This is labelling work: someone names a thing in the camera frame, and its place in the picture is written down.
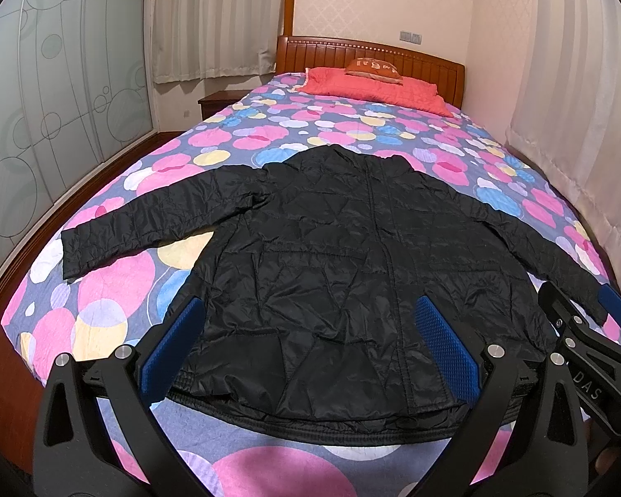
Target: headboard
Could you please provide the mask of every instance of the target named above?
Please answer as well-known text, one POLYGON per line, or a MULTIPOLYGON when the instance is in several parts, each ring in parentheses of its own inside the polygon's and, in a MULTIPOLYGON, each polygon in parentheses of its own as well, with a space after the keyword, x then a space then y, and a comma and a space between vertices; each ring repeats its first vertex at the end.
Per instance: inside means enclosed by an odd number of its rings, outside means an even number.
POLYGON ((396 66, 404 77, 437 84, 446 102, 462 108, 465 66, 421 52, 379 43, 324 37, 280 36, 276 72, 304 72, 306 68, 344 68, 355 58, 376 58, 396 66))

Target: polka dot bed sheet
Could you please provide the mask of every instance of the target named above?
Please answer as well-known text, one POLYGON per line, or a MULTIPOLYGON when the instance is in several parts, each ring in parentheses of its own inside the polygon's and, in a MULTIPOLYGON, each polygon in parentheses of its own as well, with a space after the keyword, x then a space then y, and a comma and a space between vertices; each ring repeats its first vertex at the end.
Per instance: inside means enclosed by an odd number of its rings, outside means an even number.
MULTIPOLYGON (((298 92, 303 73, 274 77, 203 123, 146 155, 106 184, 64 226, 71 228, 151 190, 223 164, 262 167, 309 147, 400 155, 418 171, 522 219, 606 282, 603 264, 571 209, 547 182, 471 119, 453 118, 298 92)), ((42 383, 60 352, 77 360, 135 345, 166 308, 211 237, 189 237, 62 280, 60 232, 42 250, 2 316, 2 326, 42 383)), ((532 278, 538 287, 540 282, 532 278)), ((603 329, 621 343, 611 318, 603 329)), ((101 411, 124 467, 144 478, 107 400, 101 411)), ((422 445, 318 446, 260 435, 170 400, 151 407, 175 448, 217 497, 403 497, 446 442, 422 445)), ((503 427, 477 478, 490 475, 510 435, 503 427)))

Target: striped curtain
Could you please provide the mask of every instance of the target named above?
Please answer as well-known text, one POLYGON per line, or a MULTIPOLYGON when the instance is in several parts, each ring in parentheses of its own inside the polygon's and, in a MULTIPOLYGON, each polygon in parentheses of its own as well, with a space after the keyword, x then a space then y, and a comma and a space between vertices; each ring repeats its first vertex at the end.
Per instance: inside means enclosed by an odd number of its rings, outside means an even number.
POLYGON ((273 72, 283 0, 156 0, 154 81, 273 72))
POLYGON ((537 0, 507 138, 584 216, 621 287, 619 0, 537 0))

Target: nightstand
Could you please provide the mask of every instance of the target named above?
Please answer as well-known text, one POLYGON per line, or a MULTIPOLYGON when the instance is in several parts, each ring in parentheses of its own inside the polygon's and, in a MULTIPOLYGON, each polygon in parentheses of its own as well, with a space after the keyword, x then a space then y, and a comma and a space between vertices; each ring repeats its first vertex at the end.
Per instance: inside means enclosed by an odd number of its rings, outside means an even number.
POLYGON ((204 121, 217 112, 222 111, 226 106, 240 101, 250 92, 250 89, 230 89, 226 91, 217 91, 216 93, 207 95, 207 97, 203 97, 198 101, 202 110, 202 120, 204 121))

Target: blue textured pad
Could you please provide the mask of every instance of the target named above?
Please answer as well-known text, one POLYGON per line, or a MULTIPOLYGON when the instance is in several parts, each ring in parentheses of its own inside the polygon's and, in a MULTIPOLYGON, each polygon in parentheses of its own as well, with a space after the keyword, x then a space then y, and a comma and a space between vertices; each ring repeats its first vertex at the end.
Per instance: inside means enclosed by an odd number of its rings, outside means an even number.
POLYGON ((473 407, 481 393, 478 365, 426 295, 416 301, 414 324, 453 395, 473 407))
POLYGON ((205 305, 192 298, 154 348, 140 374, 140 397, 146 405, 163 400, 179 368, 205 327, 205 305))
POLYGON ((601 285, 598 290, 598 302, 621 327, 621 296, 612 286, 609 284, 601 285))

